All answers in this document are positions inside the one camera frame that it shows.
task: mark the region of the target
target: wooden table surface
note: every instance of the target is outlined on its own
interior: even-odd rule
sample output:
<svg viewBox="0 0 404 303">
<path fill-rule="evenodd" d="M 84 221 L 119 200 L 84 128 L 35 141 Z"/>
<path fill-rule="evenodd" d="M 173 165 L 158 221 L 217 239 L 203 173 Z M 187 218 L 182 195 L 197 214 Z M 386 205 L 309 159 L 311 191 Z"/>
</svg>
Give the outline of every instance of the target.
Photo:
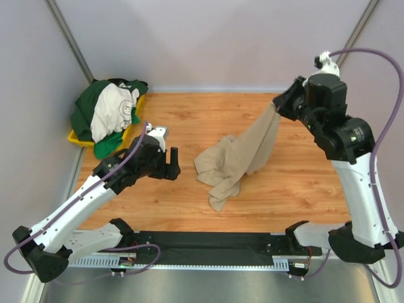
<svg viewBox="0 0 404 303">
<path fill-rule="evenodd" d="M 99 208 L 80 227 L 97 229 L 112 218 L 134 230 L 284 232 L 310 220 L 338 223 L 350 219 L 342 187 L 331 163 L 299 122 L 282 119 L 266 166 L 244 176 L 241 193 L 217 213 L 208 202 L 210 186 L 196 180 L 193 160 L 222 136 L 247 129 L 271 102 L 268 93 L 148 94 L 140 118 L 168 126 L 167 148 L 179 149 L 176 181 L 140 179 Z M 141 124 L 131 130 L 138 136 Z M 77 186 L 99 163 L 87 149 Z"/>
</svg>

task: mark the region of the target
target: laundry basket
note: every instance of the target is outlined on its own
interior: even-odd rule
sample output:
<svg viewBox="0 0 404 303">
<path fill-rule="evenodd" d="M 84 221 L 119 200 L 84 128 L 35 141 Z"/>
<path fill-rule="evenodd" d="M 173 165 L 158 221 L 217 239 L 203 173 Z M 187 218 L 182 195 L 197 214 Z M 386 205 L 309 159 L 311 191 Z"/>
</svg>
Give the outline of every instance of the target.
<svg viewBox="0 0 404 303">
<path fill-rule="evenodd" d="M 146 98 L 146 95 L 141 96 L 141 97 L 139 98 L 137 104 L 136 104 L 136 115 L 137 115 L 138 117 L 139 117 L 139 114 L 140 114 L 140 112 L 141 112 L 141 108 L 142 108 L 142 106 L 143 106 L 143 103 L 144 103 L 144 101 L 145 101 L 145 98 Z M 119 145 L 119 147 L 116 149 L 116 152 L 118 152 L 119 150 L 122 150 L 122 149 L 126 146 L 126 143 L 128 142 L 128 139 L 129 139 L 128 137 L 129 137 L 129 133 L 130 133 L 131 128 L 132 128 L 132 125 L 129 125 L 129 126 L 125 129 L 124 134 L 122 135 L 122 143 L 121 143 L 121 145 Z M 74 144 L 77 144 L 78 146 L 81 146 L 81 147 L 94 148 L 94 142 L 93 142 L 93 141 L 80 141 L 80 140 L 77 138 L 77 135 L 74 133 L 73 130 L 71 130 L 71 132 L 69 133 L 68 141 L 69 141 L 69 142 L 72 142 L 72 143 L 74 143 Z"/>
</svg>

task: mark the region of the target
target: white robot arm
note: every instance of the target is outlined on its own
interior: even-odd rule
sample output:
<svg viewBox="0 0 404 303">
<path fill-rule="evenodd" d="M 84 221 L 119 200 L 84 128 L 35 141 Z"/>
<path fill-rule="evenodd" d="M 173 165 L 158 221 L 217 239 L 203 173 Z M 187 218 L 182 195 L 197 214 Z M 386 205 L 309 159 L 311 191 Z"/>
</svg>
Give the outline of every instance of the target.
<svg viewBox="0 0 404 303">
<path fill-rule="evenodd" d="M 397 246 L 404 246 L 403 233 L 393 223 L 379 183 L 371 182 L 369 164 L 375 142 L 364 120 L 346 115 L 347 85 L 340 80 L 338 66 L 329 52 L 315 59 L 319 69 L 308 79 L 298 77 L 282 95 L 273 99 L 276 111 L 287 119 L 299 120 L 314 136 L 339 176 L 352 221 L 341 224 L 298 222 L 287 234 L 298 246 L 332 249 L 343 261 L 373 264 L 391 249 L 374 195 L 377 187 L 388 230 Z"/>
<path fill-rule="evenodd" d="M 169 134 L 166 127 L 148 126 L 149 132 L 141 140 L 140 147 L 132 157 L 106 180 L 102 178 L 114 170 L 131 154 L 140 137 L 133 140 L 127 150 L 103 159 L 93 170 L 82 187 L 63 203 L 53 214 L 35 224 L 30 229 L 18 227 L 13 232 L 17 244 L 31 235 L 42 232 L 36 238 L 20 247 L 21 255 L 31 266 L 41 282 L 49 282 L 59 276 L 69 264 L 89 254 L 112 247 L 133 245 L 134 232 L 122 219 L 113 219 L 102 228 L 73 232 L 98 208 L 115 198 L 124 188 L 132 186 L 144 176 L 156 179 L 176 180 L 181 173 L 178 165 L 177 148 L 170 151 L 170 163 L 166 163 L 165 140 Z M 95 186 L 88 194 L 83 193 Z M 56 216 L 59 218 L 44 230 L 44 227 Z"/>
</svg>

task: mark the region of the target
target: gray wall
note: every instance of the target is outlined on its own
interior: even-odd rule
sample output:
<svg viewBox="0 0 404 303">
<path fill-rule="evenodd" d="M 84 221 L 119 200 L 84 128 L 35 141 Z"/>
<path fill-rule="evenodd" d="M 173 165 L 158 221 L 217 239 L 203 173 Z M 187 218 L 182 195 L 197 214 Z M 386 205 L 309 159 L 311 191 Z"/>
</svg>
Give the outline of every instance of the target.
<svg viewBox="0 0 404 303">
<path fill-rule="evenodd" d="M 404 2 L 382 1 L 356 46 L 388 52 L 404 68 Z M 379 136 L 395 104 L 398 78 L 387 61 L 370 54 L 353 54 L 342 69 L 348 84 L 348 113 L 363 117 Z M 404 106 L 380 148 L 378 161 L 381 184 L 389 212 L 404 230 Z M 390 273 L 396 275 L 396 261 L 387 257 Z M 396 291 L 404 302 L 404 281 Z"/>
<path fill-rule="evenodd" d="M 42 0 L 0 9 L 0 255 L 11 233 L 61 204 L 80 149 L 67 142 L 68 116 L 87 83 Z M 28 265 L 15 254 L 12 264 Z M 27 276 L 0 267 L 1 302 L 19 302 Z"/>
<path fill-rule="evenodd" d="M 57 0 L 94 77 L 279 91 L 343 47 L 368 0 Z"/>
</svg>

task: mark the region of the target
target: beige pants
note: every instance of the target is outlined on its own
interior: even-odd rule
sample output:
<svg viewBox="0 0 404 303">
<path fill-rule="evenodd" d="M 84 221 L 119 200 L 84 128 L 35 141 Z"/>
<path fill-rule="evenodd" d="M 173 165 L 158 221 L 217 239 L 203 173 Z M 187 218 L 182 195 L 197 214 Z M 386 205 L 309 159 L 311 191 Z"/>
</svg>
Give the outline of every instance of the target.
<svg viewBox="0 0 404 303">
<path fill-rule="evenodd" d="M 208 193 L 210 205 L 222 210 L 229 196 L 240 193 L 240 179 L 252 174 L 268 161 L 276 140 L 280 115 L 270 102 L 265 111 L 239 137 L 227 135 L 194 160 L 197 180 L 213 186 Z"/>
</svg>

